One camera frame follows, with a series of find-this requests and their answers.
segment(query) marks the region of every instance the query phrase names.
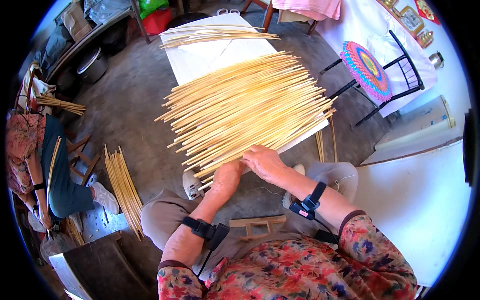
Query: metal container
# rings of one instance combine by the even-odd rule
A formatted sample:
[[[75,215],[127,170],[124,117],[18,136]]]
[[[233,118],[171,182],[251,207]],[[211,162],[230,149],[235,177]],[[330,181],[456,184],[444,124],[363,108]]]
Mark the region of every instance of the metal container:
[[[89,84],[94,83],[105,73],[108,59],[103,55],[102,48],[98,47],[85,55],[77,69],[81,79]]]
[[[445,65],[444,57],[438,51],[437,53],[430,55],[429,59],[435,67],[435,70],[441,69]]]

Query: cardboard box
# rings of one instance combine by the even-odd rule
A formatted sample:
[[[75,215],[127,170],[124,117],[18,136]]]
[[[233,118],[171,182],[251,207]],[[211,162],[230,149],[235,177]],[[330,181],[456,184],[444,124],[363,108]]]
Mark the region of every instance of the cardboard box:
[[[75,42],[81,40],[92,30],[92,27],[84,17],[84,10],[78,1],[70,3],[61,19]]]

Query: small wooden stool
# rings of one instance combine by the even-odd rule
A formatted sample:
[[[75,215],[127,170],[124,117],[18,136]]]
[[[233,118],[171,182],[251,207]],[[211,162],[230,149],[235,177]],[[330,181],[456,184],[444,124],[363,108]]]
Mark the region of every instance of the small wooden stool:
[[[246,227],[247,228],[247,236],[240,237],[242,240],[256,240],[259,238],[266,237],[270,233],[273,233],[273,224],[278,223],[285,223],[287,221],[286,215],[281,216],[269,216],[265,218],[256,218],[256,219],[238,219],[238,220],[230,220],[230,227]],[[265,234],[252,234],[252,226],[267,226],[268,233]]]
[[[67,153],[70,154],[72,152],[75,152],[75,156],[69,161],[70,169],[82,178],[82,185],[85,185],[87,183],[88,178],[93,171],[93,168],[100,159],[99,154],[95,155],[92,160],[90,160],[85,154],[83,154],[83,150],[89,139],[90,135],[87,135],[83,140],[79,141],[76,144],[72,143],[69,139],[67,139]],[[77,164],[79,158],[81,158],[88,166],[87,172],[85,172],[85,174],[75,168],[75,165]]]

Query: floral shirt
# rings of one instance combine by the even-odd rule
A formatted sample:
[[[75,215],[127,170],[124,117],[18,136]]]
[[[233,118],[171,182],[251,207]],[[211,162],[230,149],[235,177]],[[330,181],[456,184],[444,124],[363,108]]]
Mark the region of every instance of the floral shirt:
[[[42,153],[46,123],[47,118],[37,114],[15,115],[7,121],[7,183],[17,195],[33,191],[27,164],[35,151]]]
[[[186,267],[158,272],[160,299],[414,299],[417,280],[400,251],[365,215],[331,244],[273,241],[236,261],[224,259],[205,284]]]

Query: person sitting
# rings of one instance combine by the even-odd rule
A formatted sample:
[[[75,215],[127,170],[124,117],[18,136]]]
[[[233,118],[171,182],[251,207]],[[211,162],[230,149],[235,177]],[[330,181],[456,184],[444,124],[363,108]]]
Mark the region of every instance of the person sitting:
[[[211,224],[237,189],[244,166],[298,199],[320,193],[315,211],[338,232],[338,249],[312,238],[319,223],[288,211],[280,231],[254,241],[229,233],[209,255],[205,240],[182,221],[189,216]],[[413,299],[417,280],[412,268],[366,213],[349,202],[358,184],[356,169],[348,163],[316,163],[307,172],[310,177],[301,169],[288,168],[276,151],[254,145],[241,161],[215,172],[207,193],[199,192],[201,182],[186,172],[189,200],[163,190],[147,203],[142,227],[163,251],[160,299]]]
[[[50,163],[58,137],[62,140],[53,169],[47,207]],[[8,187],[46,229],[52,227],[50,215],[61,219],[91,210],[94,209],[93,201],[115,215],[120,212],[115,196],[99,182],[87,188],[72,181],[65,132],[55,117],[22,115],[14,110],[7,120],[5,144]]]

